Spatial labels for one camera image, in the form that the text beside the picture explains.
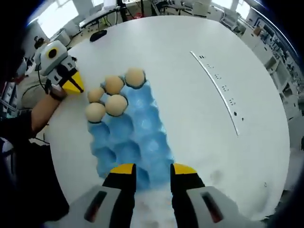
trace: blue egg carton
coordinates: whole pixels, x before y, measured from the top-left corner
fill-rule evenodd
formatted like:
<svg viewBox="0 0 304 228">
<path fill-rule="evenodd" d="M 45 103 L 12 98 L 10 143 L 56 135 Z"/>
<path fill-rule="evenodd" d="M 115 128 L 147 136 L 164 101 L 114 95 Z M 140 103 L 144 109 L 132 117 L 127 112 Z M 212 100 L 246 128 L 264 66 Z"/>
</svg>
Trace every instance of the blue egg carton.
<svg viewBox="0 0 304 228">
<path fill-rule="evenodd" d="M 121 116 L 105 114 L 100 123 L 88 123 L 88 130 L 94 138 L 91 151 L 98 159 L 98 175 L 105 178 L 119 164 L 135 163 L 137 190 L 168 183 L 174 158 L 149 81 L 138 89 L 125 83 L 120 95 L 128 101 Z M 108 97 L 105 93 L 100 102 L 105 104 Z"/>
</svg>

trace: computer mouse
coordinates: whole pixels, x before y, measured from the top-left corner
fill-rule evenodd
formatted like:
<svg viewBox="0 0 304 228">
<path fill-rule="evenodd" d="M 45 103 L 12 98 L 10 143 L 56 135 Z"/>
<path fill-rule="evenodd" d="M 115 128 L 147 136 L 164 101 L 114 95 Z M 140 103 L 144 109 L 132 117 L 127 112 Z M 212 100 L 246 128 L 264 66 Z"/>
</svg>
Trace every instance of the computer mouse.
<svg viewBox="0 0 304 228">
<path fill-rule="evenodd" d="M 90 41 L 94 42 L 94 41 L 98 40 L 99 38 L 105 36 L 107 34 L 107 32 L 108 32 L 107 30 L 101 30 L 96 33 L 93 33 L 90 37 Z"/>
</svg>

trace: egg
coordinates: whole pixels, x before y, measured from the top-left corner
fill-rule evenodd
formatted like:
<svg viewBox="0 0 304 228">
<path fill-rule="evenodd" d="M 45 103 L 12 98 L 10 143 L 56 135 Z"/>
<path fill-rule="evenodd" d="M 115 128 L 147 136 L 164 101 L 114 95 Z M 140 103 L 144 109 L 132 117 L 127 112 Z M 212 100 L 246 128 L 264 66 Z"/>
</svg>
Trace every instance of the egg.
<svg viewBox="0 0 304 228">
<path fill-rule="evenodd" d="M 105 93 L 105 90 L 101 87 L 90 90 L 87 93 L 87 99 L 90 103 L 99 102 L 102 95 Z"/>
<path fill-rule="evenodd" d="M 88 121 L 98 123 L 105 115 L 105 107 L 100 103 L 91 103 L 85 109 L 85 116 Z"/>
<path fill-rule="evenodd" d="M 129 68 L 125 76 L 125 81 L 127 85 L 131 87 L 140 87 L 145 81 L 143 70 L 139 68 Z"/>
<path fill-rule="evenodd" d="M 119 78 L 119 76 L 108 76 L 105 78 L 105 91 L 110 94 L 119 94 L 124 86 L 124 82 Z"/>
<path fill-rule="evenodd" d="M 128 106 L 127 100 L 121 95 L 113 95 L 105 103 L 105 110 L 112 116 L 120 116 Z"/>
</svg>

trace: window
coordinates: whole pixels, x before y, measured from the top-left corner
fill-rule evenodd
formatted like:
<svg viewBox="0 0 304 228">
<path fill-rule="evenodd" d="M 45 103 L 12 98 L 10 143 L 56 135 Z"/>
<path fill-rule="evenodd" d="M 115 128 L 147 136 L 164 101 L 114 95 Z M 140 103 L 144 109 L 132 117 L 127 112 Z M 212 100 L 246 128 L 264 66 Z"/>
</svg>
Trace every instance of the window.
<svg viewBox="0 0 304 228">
<path fill-rule="evenodd" d="M 230 9 L 233 0 L 212 0 L 212 3 Z"/>
<path fill-rule="evenodd" d="M 243 19 L 246 19 L 250 11 L 250 6 L 244 0 L 239 0 L 237 5 L 237 10 Z"/>
<path fill-rule="evenodd" d="M 72 0 L 56 0 L 38 17 L 38 23 L 51 38 L 76 16 L 78 12 Z"/>
<path fill-rule="evenodd" d="M 104 2 L 104 0 L 92 0 L 93 6 L 98 6 L 100 4 L 102 4 Z"/>
</svg>

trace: hand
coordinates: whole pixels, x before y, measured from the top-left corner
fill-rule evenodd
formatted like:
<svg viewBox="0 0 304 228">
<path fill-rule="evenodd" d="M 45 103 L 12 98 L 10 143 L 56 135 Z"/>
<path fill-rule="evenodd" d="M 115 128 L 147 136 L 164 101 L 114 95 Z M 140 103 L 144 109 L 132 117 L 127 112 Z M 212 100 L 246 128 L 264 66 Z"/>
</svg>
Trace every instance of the hand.
<svg viewBox="0 0 304 228">
<path fill-rule="evenodd" d="M 61 88 L 59 85 L 52 85 L 51 91 L 56 96 L 59 96 L 60 98 L 65 98 L 67 96 L 66 91 Z"/>
</svg>

